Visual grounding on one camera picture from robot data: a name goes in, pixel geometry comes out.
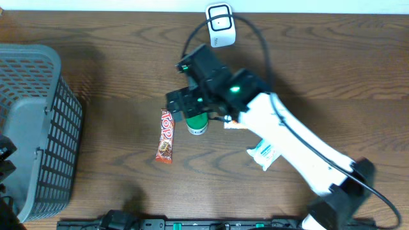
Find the green lid jar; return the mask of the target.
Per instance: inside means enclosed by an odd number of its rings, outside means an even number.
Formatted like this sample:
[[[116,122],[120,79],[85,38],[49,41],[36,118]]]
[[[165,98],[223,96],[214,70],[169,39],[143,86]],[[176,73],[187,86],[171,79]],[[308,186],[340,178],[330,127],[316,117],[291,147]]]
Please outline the green lid jar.
[[[202,113],[197,116],[187,118],[186,124],[188,131],[193,135],[201,135],[207,131],[208,128],[208,115]]]

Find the red Top chocolate bar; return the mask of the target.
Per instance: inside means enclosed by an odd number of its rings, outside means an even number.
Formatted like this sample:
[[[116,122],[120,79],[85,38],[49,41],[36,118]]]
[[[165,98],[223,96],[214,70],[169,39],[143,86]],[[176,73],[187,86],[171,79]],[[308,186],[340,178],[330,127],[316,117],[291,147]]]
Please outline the red Top chocolate bar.
[[[174,119],[167,109],[162,109],[161,112],[161,131],[155,160],[171,164],[173,162]]]

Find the white wet wipes pack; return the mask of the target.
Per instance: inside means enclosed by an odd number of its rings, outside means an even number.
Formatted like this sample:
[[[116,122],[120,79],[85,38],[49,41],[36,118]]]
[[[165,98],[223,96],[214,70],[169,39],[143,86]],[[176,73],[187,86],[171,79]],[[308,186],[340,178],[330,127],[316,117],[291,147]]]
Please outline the white wet wipes pack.
[[[254,148],[247,149],[246,152],[261,166],[263,171],[267,169],[281,156],[281,153],[274,145],[262,139]]]

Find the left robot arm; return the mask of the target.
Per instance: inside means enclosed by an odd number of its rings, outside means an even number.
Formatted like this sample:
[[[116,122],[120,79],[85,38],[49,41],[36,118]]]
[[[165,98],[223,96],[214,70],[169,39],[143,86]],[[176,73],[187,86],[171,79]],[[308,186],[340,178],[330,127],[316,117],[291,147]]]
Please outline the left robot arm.
[[[13,212],[13,199],[6,196],[6,185],[3,181],[16,170],[13,163],[8,160],[17,147],[11,139],[1,135],[1,230],[26,230],[25,226]]]

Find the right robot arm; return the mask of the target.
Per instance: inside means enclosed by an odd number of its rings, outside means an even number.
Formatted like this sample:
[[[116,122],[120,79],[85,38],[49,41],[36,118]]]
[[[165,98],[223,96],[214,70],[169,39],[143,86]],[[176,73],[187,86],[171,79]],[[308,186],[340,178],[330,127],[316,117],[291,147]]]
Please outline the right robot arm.
[[[183,54],[176,67],[196,86],[166,95],[172,113],[231,116],[276,147],[300,173],[317,195],[302,229],[367,228],[353,215],[372,193],[372,162],[355,161],[330,147],[290,113],[261,77],[244,68],[231,73],[205,44]]]

